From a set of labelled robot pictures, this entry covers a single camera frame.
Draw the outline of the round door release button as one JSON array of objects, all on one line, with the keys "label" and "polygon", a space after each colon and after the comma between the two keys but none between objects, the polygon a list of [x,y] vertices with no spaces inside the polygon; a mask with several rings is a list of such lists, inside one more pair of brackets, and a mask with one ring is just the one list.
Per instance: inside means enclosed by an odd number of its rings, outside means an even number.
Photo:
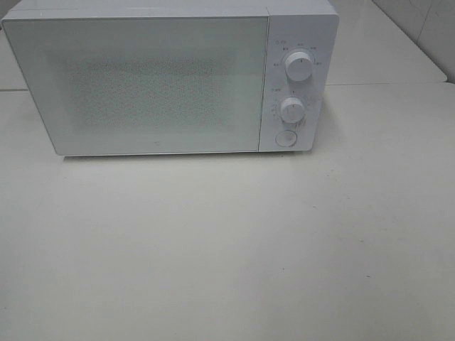
[{"label": "round door release button", "polygon": [[281,131],[276,135],[275,141],[278,146],[292,147],[297,141],[297,134],[291,130]]}]

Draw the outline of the white microwave knob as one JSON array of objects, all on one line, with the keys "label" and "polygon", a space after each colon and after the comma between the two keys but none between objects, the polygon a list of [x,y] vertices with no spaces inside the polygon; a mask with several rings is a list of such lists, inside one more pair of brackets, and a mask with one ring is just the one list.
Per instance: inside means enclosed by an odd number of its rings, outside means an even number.
[{"label": "white microwave knob", "polygon": [[284,123],[296,124],[305,117],[306,107],[297,97],[288,97],[280,104],[280,117]]},{"label": "white microwave knob", "polygon": [[306,50],[294,50],[284,60],[287,77],[294,82],[303,82],[313,72],[314,57]]}]

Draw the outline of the white microwave door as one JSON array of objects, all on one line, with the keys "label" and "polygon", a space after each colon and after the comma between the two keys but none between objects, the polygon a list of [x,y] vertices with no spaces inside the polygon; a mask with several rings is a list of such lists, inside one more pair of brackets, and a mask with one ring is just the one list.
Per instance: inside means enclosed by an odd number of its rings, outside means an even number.
[{"label": "white microwave door", "polygon": [[6,20],[61,156],[255,151],[265,17]]}]

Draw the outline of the white microwave oven body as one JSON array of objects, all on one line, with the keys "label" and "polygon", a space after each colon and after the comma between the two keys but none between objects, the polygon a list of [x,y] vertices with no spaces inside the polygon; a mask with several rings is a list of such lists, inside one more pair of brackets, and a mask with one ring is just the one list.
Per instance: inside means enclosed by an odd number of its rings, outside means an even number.
[{"label": "white microwave oven body", "polygon": [[[2,18],[1,26],[6,35],[6,20],[237,17],[268,20],[259,143],[255,151],[213,153],[309,151],[339,24],[327,1],[21,1]],[[306,50],[314,57],[312,75],[303,82],[291,81],[285,71],[284,60],[294,50]],[[280,117],[280,104],[288,97],[299,98],[306,107],[299,123],[287,124]],[[285,130],[297,134],[292,147],[275,141]]]}]

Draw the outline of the white adjacent table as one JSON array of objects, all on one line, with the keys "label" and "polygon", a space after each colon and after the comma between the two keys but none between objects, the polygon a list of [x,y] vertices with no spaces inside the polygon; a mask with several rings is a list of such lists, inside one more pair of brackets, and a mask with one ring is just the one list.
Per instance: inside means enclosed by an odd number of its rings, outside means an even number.
[{"label": "white adjacent table", "polygon": [[328,85],[435,83],[447,76],[372,1],[332,1],[339,14]]}]

